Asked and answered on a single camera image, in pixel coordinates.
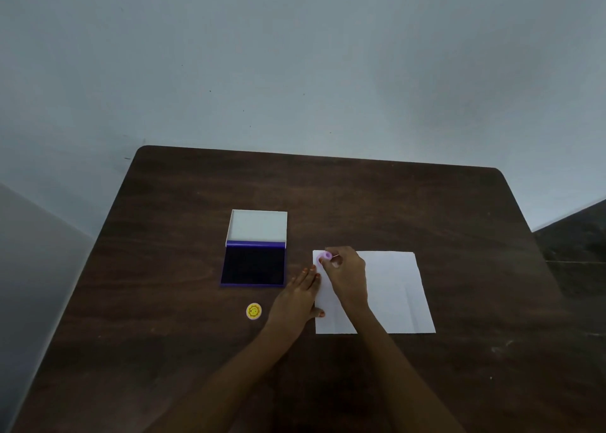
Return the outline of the person's left hand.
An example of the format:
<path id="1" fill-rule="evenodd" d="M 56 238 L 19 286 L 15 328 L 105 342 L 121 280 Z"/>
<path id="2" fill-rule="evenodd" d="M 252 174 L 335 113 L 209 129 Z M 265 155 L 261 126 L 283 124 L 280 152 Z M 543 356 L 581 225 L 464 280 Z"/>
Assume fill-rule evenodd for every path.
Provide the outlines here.
<path id="1" fill-rule="evenodd" d="M 274 301 L 265 324 L 271 335 L 295 341 L 302 333 L 315 306 L 321 285 L 321 275 L 315 266 L 305 268 L 293 278 Z"/>

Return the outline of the person's right hand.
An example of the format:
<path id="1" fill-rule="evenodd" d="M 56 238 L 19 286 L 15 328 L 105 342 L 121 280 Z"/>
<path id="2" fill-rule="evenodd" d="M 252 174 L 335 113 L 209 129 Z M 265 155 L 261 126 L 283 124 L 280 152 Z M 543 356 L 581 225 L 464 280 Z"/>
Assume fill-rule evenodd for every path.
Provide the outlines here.
<path id="1" fill-rule="evenodd" d="M 347 313 L 369 310 L 365 261 L 356 252 L 356 273 L 352 276 L 328 276 L 332 288 Z"/>

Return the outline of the white paper sheet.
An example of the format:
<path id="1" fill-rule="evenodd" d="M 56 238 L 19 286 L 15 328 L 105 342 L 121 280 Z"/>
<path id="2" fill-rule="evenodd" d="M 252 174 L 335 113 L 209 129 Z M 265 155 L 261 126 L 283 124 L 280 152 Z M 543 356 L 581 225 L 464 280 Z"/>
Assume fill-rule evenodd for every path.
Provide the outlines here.
<path id="1" fill-rule="evenodd" d="M 325 316 L 315 319 L 319 335 L 356 334 L 320 263 L 324 251 L 313 251 L 321 274 L 316 307 Z M 434 334 L 436 332 L 413 252 L 360 251 L 365 261 L 368 304 L 389 334 Z"/>

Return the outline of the person's left forearm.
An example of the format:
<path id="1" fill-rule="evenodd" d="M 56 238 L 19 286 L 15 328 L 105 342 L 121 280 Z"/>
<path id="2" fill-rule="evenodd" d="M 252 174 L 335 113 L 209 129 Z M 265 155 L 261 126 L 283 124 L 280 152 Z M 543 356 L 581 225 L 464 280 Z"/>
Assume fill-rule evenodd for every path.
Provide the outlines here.
<path id="1" fill-rule="evenodd" d="M 251 343 L 153 422 L 144 433 L 226 433 L 255 385 L 286 354 L 305 322 L 267 323 Z"/>

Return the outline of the person's right forearm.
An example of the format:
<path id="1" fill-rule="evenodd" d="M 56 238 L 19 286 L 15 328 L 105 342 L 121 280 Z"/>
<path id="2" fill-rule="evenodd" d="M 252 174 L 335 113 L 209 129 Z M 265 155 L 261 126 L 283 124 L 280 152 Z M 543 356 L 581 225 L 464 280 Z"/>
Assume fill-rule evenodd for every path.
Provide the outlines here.
<path id="1" fill-rule="evenodd" d="M 368 304 L 345 302 L 343 308 L 370 356 L 393 431 L 466 433 L 384 330 Z"/>

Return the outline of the purple ink pad case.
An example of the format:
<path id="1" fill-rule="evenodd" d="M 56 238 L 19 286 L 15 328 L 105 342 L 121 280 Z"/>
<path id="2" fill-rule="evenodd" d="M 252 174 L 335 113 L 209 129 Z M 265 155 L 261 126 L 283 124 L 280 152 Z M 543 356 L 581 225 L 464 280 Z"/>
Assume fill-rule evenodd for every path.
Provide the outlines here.
<path id="1" fill-rule="evenodd" d="M 287 223 L 287 212 L 233 209 L 220 285 L 283 287 L 287 273 Z"/>

